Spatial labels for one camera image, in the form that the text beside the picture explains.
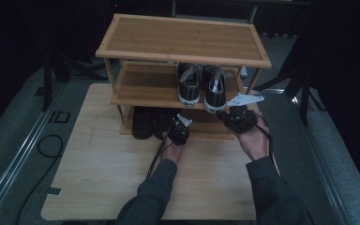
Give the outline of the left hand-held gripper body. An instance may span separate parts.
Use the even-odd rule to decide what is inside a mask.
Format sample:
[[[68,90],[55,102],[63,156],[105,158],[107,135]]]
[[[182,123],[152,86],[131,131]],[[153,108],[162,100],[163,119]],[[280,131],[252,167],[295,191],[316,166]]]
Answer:
[[[191,119],[187,119],[178,113],[171,121],[170,129],[167,134],[168,138],[175,145],[184,145],[188,140],[188,130],[191,124]]]

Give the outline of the bamboo shoe rack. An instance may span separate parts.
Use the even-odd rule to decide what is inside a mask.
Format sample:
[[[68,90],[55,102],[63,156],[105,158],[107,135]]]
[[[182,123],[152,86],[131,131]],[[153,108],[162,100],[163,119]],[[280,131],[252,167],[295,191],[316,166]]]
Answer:
[[[133,108],[180,108],[193,120],[191,136],[230,140],[233,135],[199,101],[184,106],[177,94],[176,65],[219,65],[230,73],[227,99],[249,94],[264,68],[272,66],[252,24],[116,14],[96,56],[104,59],[112,84],[111,104],[122,119],[120,133],[129,135]],[[241,79],[241,68],[247,78]]]

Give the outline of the black stand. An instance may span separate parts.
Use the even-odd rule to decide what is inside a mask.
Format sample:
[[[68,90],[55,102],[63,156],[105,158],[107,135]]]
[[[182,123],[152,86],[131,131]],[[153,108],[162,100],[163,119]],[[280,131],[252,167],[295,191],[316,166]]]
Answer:
[[[93,69],[83,66],[63,52],[47,52],[43,64],[43,85],[36,91],[37,96],[43,97],[42,111],[45,112],[53,100],[52,76],[55,75],[59,82],[68,83],[71,79],[68,68],[74,68],[93,80],[106,81],[106,78],[97,75]]]
[[[263,91],[274,84],[290,79],[284,94],[287,98],[294,98],[301,92],[299,115],[305,126],[308,125],[308,100],[313,96],[310,91],[312,71],[319,60],[316,51],[309,51],[300,39],[292,46],[287,58],[282,64],[276,78],[254,87],[255,91]]]

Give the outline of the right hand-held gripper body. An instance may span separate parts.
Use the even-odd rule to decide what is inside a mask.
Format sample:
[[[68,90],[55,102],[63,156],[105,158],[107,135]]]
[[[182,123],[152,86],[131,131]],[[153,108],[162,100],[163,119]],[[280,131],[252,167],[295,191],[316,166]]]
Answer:
[[[236,133],[244,133],[254,128],[258,119],[253,110],[248,109],[248,104],[263,101],[263,96],[252,96],[246,94],[238,94],[236,97],[228,101],[229,124],[226,126]]]

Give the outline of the black mesh shoe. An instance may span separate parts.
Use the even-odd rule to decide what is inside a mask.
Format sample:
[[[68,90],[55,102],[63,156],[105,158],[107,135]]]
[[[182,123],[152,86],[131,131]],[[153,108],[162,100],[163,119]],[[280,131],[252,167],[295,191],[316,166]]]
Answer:
[[[163,139],[163,132],[167,132],[171,126],[173,118],[176,116],[176,109],[173,108],[158,108],[155,117],[154,135],[158,139]]]
[[[133,114],[132,135],[139,140],[150,138],[154,133],[153,114],[149,108],[136,107]]]

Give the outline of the black canvas sneaker white laces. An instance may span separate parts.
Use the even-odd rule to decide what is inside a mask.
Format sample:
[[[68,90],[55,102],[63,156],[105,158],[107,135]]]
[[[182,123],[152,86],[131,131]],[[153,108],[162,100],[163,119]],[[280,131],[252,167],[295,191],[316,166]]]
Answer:
[[[178,63],[176,72],[180,102],[186,107],[195,106],[200,99],[200,67],[196,64]]]
[[[223,111],[226,106],[225,78],[227,73],[217,65],[202,68],[204,106],[210,113]]]

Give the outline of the person's right hand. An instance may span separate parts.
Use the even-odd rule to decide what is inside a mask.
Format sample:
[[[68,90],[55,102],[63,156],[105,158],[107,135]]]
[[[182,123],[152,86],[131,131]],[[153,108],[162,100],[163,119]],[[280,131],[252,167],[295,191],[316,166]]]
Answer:
[[[242,150],[252,160],[257,160],[268,156],[268,140],[264,132],[268,133],[269,128],[264,121],[258,119],[258,127],[254,127],[248,132],[234,133],[240,142]]]

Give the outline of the person's left hand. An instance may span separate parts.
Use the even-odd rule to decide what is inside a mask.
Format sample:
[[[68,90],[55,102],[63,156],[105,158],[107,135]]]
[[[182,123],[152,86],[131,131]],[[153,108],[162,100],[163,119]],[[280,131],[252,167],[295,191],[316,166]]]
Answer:
[[[170,138],[166,138],[164,143],[164,150],[160,155],[160,159],[168,159],[177,164],[181,159],[183,149],[183,145],[176,145]]]

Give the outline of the metal floor rail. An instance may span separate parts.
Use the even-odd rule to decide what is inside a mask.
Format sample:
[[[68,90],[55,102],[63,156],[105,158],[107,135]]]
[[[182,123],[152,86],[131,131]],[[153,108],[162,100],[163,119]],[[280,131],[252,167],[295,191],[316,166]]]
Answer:
[[[323,162],[315,139],[299,115],[299,102],[280,89],[254,91],[273,136],[274,156],[283,178],[305,202],[316,225],[352,225]]]
[[[0,204],[22,168],[55,101],[67,86],[59,83],[46,104],[35,95],[36,89],[26,85],[12,100],[0,118]]]

